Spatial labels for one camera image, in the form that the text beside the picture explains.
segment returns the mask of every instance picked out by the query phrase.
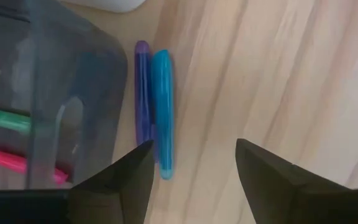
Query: pink marker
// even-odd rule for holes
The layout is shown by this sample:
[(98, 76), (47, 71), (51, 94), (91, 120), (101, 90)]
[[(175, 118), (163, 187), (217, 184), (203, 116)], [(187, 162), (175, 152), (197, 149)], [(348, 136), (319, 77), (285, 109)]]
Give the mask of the pink marker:
[[(15, 172), (25, 174), (27, 168), (27, 160), (21, 156), (0, 151), (0, 166), (6, 167)], [(63, 171), (55, 168), (53, 179), (57, 184), (66, 182), (68, 175)]]

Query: transparent container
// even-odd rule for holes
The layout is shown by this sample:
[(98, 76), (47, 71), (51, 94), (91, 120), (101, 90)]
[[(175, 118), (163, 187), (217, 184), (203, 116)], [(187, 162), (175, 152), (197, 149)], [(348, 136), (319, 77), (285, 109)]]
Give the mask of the transparent container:
[(110, 165), (126, 76), (118, 41), (60, 3), (0, 0), (0, 111), (30, 120), (0, 127), (0, 151), (26, 163), (0, 166), (0, 189), (69, 187)]

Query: blue pen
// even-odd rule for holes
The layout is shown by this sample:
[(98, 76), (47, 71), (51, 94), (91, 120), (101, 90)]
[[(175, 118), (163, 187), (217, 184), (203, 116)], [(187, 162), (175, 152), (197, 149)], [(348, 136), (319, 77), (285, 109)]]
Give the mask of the blue pen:
[(173, 176), (173, 74), (169, 52), (161, 50), (152, 59), (152, 91), (157, 132), (160, 175)]
[(135, 47), (135, 126), (136, 143), (152, 139), (151, 54), (146, 41)]

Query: table surface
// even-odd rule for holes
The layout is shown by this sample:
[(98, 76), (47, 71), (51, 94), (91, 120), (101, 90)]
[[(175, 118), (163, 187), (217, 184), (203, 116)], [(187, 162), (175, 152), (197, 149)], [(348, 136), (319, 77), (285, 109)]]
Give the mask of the table surface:
[(145, 223), (254, 223), (234, 148), (246, 138), (358, 187), (358, 0), (147, 0), (70, 7), (129, 59), (114, 160), (135, 148), (133, 50), (175, 62), (175, 175), (156, 174)]

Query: purple pen cap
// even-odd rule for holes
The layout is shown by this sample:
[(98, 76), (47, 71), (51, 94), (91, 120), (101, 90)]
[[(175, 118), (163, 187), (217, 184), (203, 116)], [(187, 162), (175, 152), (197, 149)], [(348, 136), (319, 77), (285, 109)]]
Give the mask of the purple pen cap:
[(144, 40), (138, 41), (135, 46), (135, 54), (142, 54), (142, 53), (150, 53), (149, 44)]

